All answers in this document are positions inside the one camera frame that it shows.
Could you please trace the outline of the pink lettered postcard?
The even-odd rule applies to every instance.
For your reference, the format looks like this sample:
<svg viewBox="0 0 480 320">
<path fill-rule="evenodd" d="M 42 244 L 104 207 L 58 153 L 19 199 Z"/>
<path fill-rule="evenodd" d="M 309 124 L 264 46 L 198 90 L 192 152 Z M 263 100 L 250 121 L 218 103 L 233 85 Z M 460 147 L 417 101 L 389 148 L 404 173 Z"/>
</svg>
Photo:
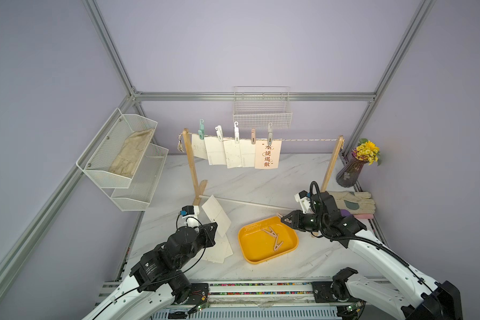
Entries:
<svg viewBox="0 0 480 320">
<path fill-rule="evenodd" d="M 257 140 L 255 145 L 255 169 L 277 169 L 282 148 L 282 141 Z"/>
</svg>

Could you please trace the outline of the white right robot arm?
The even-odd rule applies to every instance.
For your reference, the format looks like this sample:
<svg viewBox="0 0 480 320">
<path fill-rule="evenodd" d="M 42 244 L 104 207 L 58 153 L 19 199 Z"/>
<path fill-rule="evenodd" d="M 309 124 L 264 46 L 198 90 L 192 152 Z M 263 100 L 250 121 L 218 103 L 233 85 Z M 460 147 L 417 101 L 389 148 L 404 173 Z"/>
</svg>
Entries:
<svg viewBox="0 0 480 320">
<path fill-rule="evenodd" d="M 462 319 L 460 291 L 449 281 L 440 283 L 413 267 L 380 242 L 367 226 L 352 214 L 344 215 L 335 196 L 318 189 L 317 182 L 296 196 L 300 209 L 281 217 L 291 229 L 337 242 L 376 268 L 394 290 L 346 267 L 331 284 L 337 301 L 350 298 L 374 305 L 395 319 Z"/>
</svg>

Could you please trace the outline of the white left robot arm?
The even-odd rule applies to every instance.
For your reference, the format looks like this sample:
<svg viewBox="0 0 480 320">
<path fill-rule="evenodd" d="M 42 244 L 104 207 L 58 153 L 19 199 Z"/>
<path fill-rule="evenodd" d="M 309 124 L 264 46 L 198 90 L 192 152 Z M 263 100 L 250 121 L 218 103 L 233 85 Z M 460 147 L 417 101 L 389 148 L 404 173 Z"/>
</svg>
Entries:
<svg viewBox="0 0 480 320">
<path fill-rule="evenodd" d="M 206 248 L 215 245 L 218 225 L 182 226 L 153 250 L 145 253 L 129 276 L 85 319 L 146 319 L 191 294 L 182 268 Z"/>
</svg>

